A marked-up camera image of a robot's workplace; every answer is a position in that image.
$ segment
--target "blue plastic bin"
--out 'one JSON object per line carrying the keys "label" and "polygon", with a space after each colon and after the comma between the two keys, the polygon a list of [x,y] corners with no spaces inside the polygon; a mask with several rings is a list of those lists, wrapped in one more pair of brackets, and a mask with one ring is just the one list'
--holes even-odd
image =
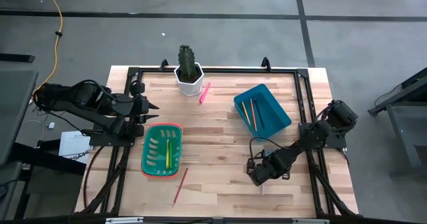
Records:
{"label": "blue plastic bin", "polygon": [[[255,107],[254,103],[254,113],[256,118],[257,132],[255,132],[254,127],[254,118],[252,117],[252,109],[250,99],[254,103],[254,99],[258,104],[260,109],[260,114],[262,116],[262,121],[264,122],[264,128],[261,125],[260,116]],[[245,103],[246,111],[248,112],[250,124],[246,119],[246,114],[242,106],[242,102]],[[282,130],[283,128],[291,125],[292,121],[280,106],[276,98],[268,90],[264,84],[260,84],[249,91],[234,97],[234,107],[238,110],[240,117],[242,117],[245,124],[248,126],[254,137],[264,137],[270,138],[272,135]]]}

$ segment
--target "wooden table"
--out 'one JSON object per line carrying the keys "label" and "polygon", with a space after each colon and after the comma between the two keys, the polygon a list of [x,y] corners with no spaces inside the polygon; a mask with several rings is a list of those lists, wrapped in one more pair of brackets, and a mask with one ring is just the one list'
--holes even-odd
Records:
{"label": "wooden table", "polygon": [[[107,86],[113,92],[123,93],[127,69],[127,66],[111,67]],[[320,111],[332,99],[326,70],[310,68],[308,71],[316,110]],[[141,153],[144,140],[137,139],[129,156],[119,214],[168,217],[315,217],[305,155],[299,155],[293,164],[289,181],[266,181],[264,195],[261,196],[261,188],[256,187],[246,175],[248,142],[252,136],[233,104],[236,95],[259,83],[265,83],[292,120],[289,127],[272,139],[281,145],[290,145],[299,138],[300,123],[293,75],[205,73],[203,86],[208,81],[211,82],[211,87],[203,105],[200,105],[198,96],[186,97],[179,92],[173,73],[143,74],[144,95],[160,108],[150,111],[150,114],[160,116],[150,119],[145,126],[170,122],[179,123],[183,127],[181,169],[179,175],[172,180],[148,179],[143,176]],[[302,92],[306,102],[303,83]],[[263,144],[255,145],[254,153],[260,151]],[[333,149],[325,149],[324,155],[332,187],[346,205],[357,213],[346,160]],[[110,156],[111,148],[107,147],[94,161],[87,182],[89,201],[105,183]],[[182,190],[177,203],[172,205],[186,167],[189,170]],[[113,186],[108,210],[113,205],[115,189]],[[324,190],[319,190],[322,207],[326,210]],[[82,191],[76,211],[81,209]]]}

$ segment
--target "green plant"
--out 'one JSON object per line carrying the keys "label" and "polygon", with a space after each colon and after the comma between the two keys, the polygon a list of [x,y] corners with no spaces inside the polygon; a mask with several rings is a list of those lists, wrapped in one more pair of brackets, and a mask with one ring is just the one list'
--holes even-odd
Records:
{"label": "green plant", "polygon": [[194,52],[189,45],[181,45],[178,54],[179,80],[193,83],[197,81],[198,72],[194,63]]}

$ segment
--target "concrete floor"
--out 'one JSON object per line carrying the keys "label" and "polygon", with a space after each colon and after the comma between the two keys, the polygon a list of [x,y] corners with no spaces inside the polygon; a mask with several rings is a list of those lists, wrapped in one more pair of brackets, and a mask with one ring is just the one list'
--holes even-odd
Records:
{"label": "concrete floor", "polygon": [[[144,13],[298,14],[296,0],[57,0],[63,11]],[[427,0],[303,0],[307,15],[426,16]],[[50,0],[0,0],[0,8],[55,10]],[[177,47],[190,44],[205,65],[307,67],[299,21],[237,19],[64,18],[59,66],[50,80],[71,85],[82,79],[106,83],[111,65],[175,63]],[[0,16],[0,51],[36,56],[33,64],[2,63],[2,69],[36,69],[41,83],[53,68],[56,17]],[[348,157],[360,213],[367,217],[427,222],[425,180],[391,181],[388,172],[406,165],[388,116],[366,112],[377,96],[425,68],[427,23],[309,21],[316,67],[328,71],[333,96],[358,115],[348,134]],[[31,112],[26,119],[43,120]],[[70,115],[80,127],[90,124]],[[72,128],[49,117],[55,139]],[[33,145],[40,126],[26,123],[18,141]],[[59,182],[74,182],[66,190]],[[27,217],[69,214],[80,177],[45,172],[31,182]]]}

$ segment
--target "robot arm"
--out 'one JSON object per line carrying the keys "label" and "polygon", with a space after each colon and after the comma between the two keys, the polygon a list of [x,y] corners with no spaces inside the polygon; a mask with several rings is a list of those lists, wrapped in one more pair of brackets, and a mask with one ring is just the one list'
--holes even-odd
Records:
{"label": "robot arm", "polygon": [[311,124],[300,139],[289,147],[263,156],[262,162],[258,164],[255,163],[256,158],[248,159],[246,173],[255,185],[259,186],[268,179],[277,179],[287,173],[300,153],[321,149],[327,142],[342,138],[354,127],[358,118],[343,101],[335,100],[328,104],[320,116],[322,118]]}
{"label": "robot arm", "polygon": [[141,95],[143,91],[144,84],[140,82],[132,83],[133,97],[111,93],[111,89],[92,80],[81,81],[72,87],[45,83],[34,92],[33,100],[46,113],[66,111],[101,127],[97,130],[82,130],[85,135],[106,132],[116,139],[129,139],[143,135],[143,126],[138,124],[157,117],[144,115],[148,109],[158,107]]}

